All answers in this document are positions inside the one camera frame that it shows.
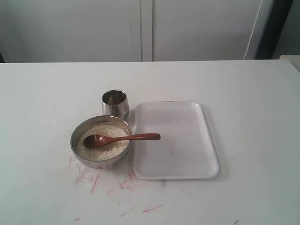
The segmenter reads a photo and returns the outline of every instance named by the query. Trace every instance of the white tray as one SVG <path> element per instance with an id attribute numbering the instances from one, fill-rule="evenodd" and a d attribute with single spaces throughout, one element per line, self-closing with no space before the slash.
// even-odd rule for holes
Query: white tray
<path id="1" fill-rule="evenodd" d="M 220 169 L 199 103 L 142 103 L 135 110 L 135 134 L 159 133 L 160 141 L 134 141 L 134 173 L 141 179 L 205 179 Z"/>

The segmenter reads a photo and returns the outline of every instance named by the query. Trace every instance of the bowl rim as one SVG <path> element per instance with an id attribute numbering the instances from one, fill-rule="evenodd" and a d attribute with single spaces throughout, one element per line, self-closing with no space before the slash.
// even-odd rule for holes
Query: bowl rim
<path id="1" fill-rule="evenodd" d="M 125 123 L 125 124 L 127 125 L 127 127 L 129 128 L 129 131 L 130 131 L 130 133 L 131 133 L 131 135 L 132 135 L 132 130 L 131 130 L 131 127 L 128 125 L 128 123 L 125 122 L 124 120 L 120 119 L 119 117 L 116 117 L 116 116 L 99 115 L 99 116 L 94 116 L 94 117 L 91 117 L 91 118 L 89 118 L 89 119 L 83 121 L 83 122 L 80 123 L 80 124 L 74 129 L 74 131 L 72 132 L 71 139 L 70 139 L 70 146 L 71 146 L 71 149 L 72 149 L 73 153 L 74 153 L 77 157 L 79 157 L 79 158 L 82 159 L 82 160 L 88 161 L 88 162 L 105 162 L 105 161 L 108 161 L 108 160 L 112 160 L 113 158 L 116 158 L 116 157 L 118 157 L 119 155 L 121 155 L 121 154 L 128 148 L 128 146 L 129 146 L 129 144 L 130 144 L 130 142 L 131 142 L 131 140 L 129 140 L 129 143 L 127 144 L 126 148 L 125 148 L 123 151 L 121 151 L 118 155 L 116 155 L 116 156 L 114 156 L 114 157 L 112 157 L 112 158 L 109 158 L 109 159 L 93 161 L 93 160 L 87 160 L 87 159 L 84 159 L 84 158 L 80 157 L 80 156 L 74 151 L 74 148 L 73 148 L 73 145 L 72 145 L 72 140 L 73 140 L 74 132 L 76 131 L 77 128 L 79 128 L 79 127 L 80 127 L 82 124 L 84 124 L 85 122 L 88 122 L 89 120 L 92 120 L 92 119 L 95 119 L 95 118 L 98 118 L 98 117 L 111 117 L 111 118 L 116 118 L 116 119 L 121 120 L 123 123 Z"/>

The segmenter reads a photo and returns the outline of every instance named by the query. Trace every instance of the dark object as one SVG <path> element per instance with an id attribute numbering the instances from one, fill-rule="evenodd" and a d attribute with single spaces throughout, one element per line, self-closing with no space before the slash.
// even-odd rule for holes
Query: dark object
<path id="1" fill-rule="evenodd" d="M 94 149 L 110 144 L 112 142 L 124 140 L 160 140 L 160 135 L 155 133 L 131 135 L 125 137 L 107 137 L 104 135 L 91 135 L 84 139 L 83 144 L 89 149 Z"/>
<path id="2" fill-rule="evenodd" d="M 5 63 L 5 61 L 4 61 L 4 59 L 3 59 L 2 55 L 1 55 L 1 53 L 0 53 L 0 63 Z"/>
<path id="3" fill-rule="evenodd" d="M 255 58 L 257 60 L 272 59 L 292 3 L 293 0 L 274 0 L 266 27 L 262 35 L 262 39 L 256 53 Z"/>

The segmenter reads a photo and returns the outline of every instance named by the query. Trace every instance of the cup rim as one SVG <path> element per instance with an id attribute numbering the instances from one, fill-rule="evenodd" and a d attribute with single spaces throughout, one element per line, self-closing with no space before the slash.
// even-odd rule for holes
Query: cup rim
<path id="1" fill-rule="evenodd" d="M 112 92 L 112 91 L 119 91 L 119 92 L 122 92 L 122 93 L 125 95 L 124 100 L 121 101 L 121 102 L 118 103 L 118 104 L 108 104 L 108 103 L 106 103 L 106 102 L 103 100 L 103 97 L 104 97 L 105 94 L 107 94 L 107 93 L 109 93 L 109 92 Z M 127 94 L 126 94 L 124 91 L 122 91 L 122 90 L 119 90 L 119 89 L 113 89 L 113 90 L 109 90 L 109 91 L 105 92 L 105 93 L 102 95 L 102 98 L 101 98 L 101 99 L 102 99 L 102 102 L 103 102 L 104 104 L 106 104 L 106 105 L 119 105 L 119 104 L 123 103 L 123 102 L 127 99 Z"/>
<path id="2" fill-rule="evenodd" d="M 120 154 L 122 154 L 122 153 L 128 148 L 128 146 L 130 145 L 130 142 L 131 142 L 131 140 L 129 140 L 128 145 L 126 146 L 126 148 L 125 148 L 122 152 L 120 152 L 118 155 L 116 155 L 116 156 L 114 156 L 114 157 L 112 157 L 112 158 L 109 158 L 109 159 L 93 161 L 93 160 L 87 160 L 87 159 L 84 159 L 84 158 L 80 157 L 80 156 L 75 152 L 75 150 L 74 150 L 74 148 L 76 148 L 76 146 L 73 146 L 73 145 L 72 145 L 72 140 L 73 140 L 74 132 L 76 131 L 77 128 L 79 128 L 79 127 L 80 127 L 82 124 L 84 124 L 85 122 L 87 122 L 87 121 L 89 121 L 89 120 L 92 120 L 92 119 L 94 119 L 94 118 L 97 118 L 97 117 L 113 117 L 113 118 L 116 118 L 116 119 L 119 119 L 119 120 L 123 121 L 123 122 L 128 126 L 129 131 L 130 131 L 130 133 L 131 133 L 131 135 L 132 135 L 132 130 L 131 130 L 131 127 L 128 125 L 128 123 L 126 123 L 124 120 L 122 120 L 121 118 L 116 117 L 116 116 L 100 115 L 100 116 L 94 116 L 94 117 L 91 117 L 91 118 L 89 118 L 89 119 L 83 121 L 83 122 L 80 123 L 80 124 L 74 129 L 74 131 L 72 132 L 71 139 L 70 139 L 70 146 L 71 146 L 71 149 L 72 149 L 73 153 L 74 153 L 77 157 L 79 157 L 79 158 L 82 159 L 82 160 L 88 161 L 88 162 L 104 162 L 104 161 L 112 160 L 113 158 L 116 158 L 117 156 L 119 156 Z"/>

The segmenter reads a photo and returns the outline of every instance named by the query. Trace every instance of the cabinet door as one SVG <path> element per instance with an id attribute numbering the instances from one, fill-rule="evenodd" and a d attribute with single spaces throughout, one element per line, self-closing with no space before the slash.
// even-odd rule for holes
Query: cabinet door
<path id="1" fill-rule="evenodd" d="M 144 58 L 242 60 L 254 58 L 272 0 L 153 0 L 153 40 Z M 142 13 L 142 33 L 148 26 Z M 248 47 L 252 56 L 247 56 Z"/>
<path id="2" fill-rule="evenodd" d="M 7 62 L 140 61 L 139 0 L 5 0 Z"/>

